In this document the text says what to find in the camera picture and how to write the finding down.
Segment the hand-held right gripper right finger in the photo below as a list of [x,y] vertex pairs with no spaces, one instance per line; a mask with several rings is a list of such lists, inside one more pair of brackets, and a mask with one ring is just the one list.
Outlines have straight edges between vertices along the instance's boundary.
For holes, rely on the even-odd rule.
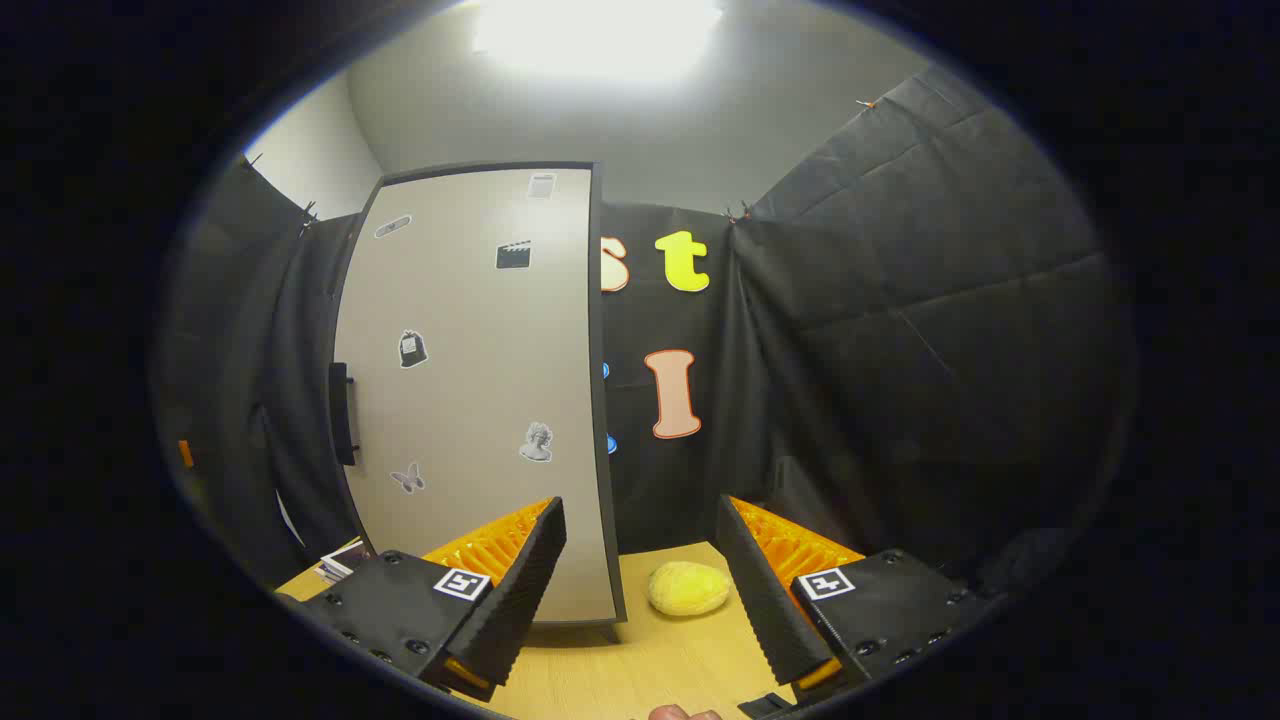
[[727,495],[716,547],[776,682],[799,706],[918,664],[986,612],[982,594],[904,550],[859,553]]

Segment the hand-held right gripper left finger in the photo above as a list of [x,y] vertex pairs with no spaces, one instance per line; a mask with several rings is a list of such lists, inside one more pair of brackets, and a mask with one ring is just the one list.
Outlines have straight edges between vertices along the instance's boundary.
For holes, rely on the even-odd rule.
[[566,544],[559,497],[425,556],[385,550],[291,610],[439,691],[489,701],[504,685]]

